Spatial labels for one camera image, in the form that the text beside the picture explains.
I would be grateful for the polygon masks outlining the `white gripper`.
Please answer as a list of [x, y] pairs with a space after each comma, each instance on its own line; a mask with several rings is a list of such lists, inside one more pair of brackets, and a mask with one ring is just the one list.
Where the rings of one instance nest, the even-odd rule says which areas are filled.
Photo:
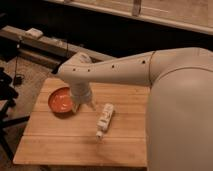
[[72, 111], [76, 113], [80, 104], [87, 103], [87, 106], [92, 110], [96, 110], [95, 105], [91, 101], [92, 91], [88, 83], [77, 83], [70, 85], [71, 98], [75, 102], [73, 103]]

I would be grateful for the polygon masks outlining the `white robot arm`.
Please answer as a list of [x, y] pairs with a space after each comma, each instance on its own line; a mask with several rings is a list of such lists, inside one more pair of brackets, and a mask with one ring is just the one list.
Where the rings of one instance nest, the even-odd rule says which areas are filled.
[[213, 171], [213, 52], [178, 48], [98, 63], [78, 52], [57, 75], [77, 104], [92, 100], [92, 82], [148, 86], [148, 171]]

